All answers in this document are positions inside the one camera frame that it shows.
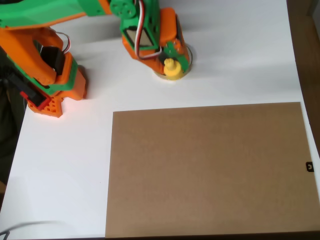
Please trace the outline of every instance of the red component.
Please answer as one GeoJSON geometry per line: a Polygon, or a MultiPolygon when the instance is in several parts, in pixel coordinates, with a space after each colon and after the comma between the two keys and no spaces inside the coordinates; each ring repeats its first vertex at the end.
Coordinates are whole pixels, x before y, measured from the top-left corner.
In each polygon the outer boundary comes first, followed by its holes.
{"type": "Polygon", "coordinates": [[[45,108],[45,106],[47,106],[50,103],[51,98],[48,95],[46,95],[44,92],[40,91],[40,89],[38,89],[38,91],[45,97],[45,100],[38,107],[29,99],[28,95],[25,92],[21,91],[20,95],[25,100],[27,100],[28,103],[32,104],[36,109],[41,111],[42,109],[45,108]]]}

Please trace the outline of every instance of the red wire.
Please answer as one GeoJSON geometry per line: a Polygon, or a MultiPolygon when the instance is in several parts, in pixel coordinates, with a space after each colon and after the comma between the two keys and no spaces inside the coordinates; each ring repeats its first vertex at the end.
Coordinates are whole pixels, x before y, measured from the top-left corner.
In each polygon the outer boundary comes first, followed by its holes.
{"type": "Polygon", "coordinates": [[[142,36],[142,31],[144,29],[144,24],[145,24],[145,4],[144,4],[144,1],[142,0],[139,0],[141,2],[141,11],[142,11],[142,20],[141,20],[141,28],[140,29],[137,29],[139,30],[139,32],[137,32],[136,34],[138,34],[138,37],[137,37],[137,57],[140,59],[140,40],[141,40],[141,36],[142,36]]]}

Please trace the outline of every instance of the white table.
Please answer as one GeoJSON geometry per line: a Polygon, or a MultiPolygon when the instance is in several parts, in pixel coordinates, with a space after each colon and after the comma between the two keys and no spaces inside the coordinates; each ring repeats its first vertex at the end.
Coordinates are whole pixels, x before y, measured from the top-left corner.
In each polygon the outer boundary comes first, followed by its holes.
{"type": "MultiPolygon", "coordinates": [[[[114,111],[301,102],[310,152],[320,159],[300,89],[286,0],[161,0],[179,14],[194,51],[177,82],[131,60],[114,16],[57,25],[87,68],[88,99],[63,102],[60,118],[27,110],[14,156],[0,230],[9,239],[104,237],[114,111]]],[[[316,172],[320,183],[320,172],[316,172]]]]}

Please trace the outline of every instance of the round base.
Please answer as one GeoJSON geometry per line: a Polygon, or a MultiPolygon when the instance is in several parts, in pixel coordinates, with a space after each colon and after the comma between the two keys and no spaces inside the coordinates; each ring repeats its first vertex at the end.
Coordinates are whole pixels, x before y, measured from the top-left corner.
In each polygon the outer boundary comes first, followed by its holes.
{"type": "Polygon", "coordinates": [[[162,74],[159,74],[157,72],[154,72],[158,77],[162,78],[162,79],[165,79],[165,80],[170,80],[170,81],[176,81],[176,80],[179,80],[179,79],[182,79],[185,75],[187,75],[191,68],[192,68],[192,63],[193,63],[193,54],[191,52],[191,49],[190,47],[186,47],[187,50],[188,50],[188,55],[189,55],[189,68],[186,72],[183,73],[182,76],[179,76],[179,78],[176,78],[176,77],[170,77],[170,76],[166,76],[166,75],[162,75],[162,74]]]}

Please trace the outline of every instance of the brown cardboard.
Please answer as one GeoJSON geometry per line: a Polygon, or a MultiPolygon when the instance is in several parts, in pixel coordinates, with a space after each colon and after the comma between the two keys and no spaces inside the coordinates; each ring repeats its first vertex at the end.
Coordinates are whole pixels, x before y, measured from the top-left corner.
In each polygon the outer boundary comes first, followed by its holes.
{"type": "Polygon", "coordinates": [[[300,103],[115,112],[106,237],[320,230],[300,103]]]}

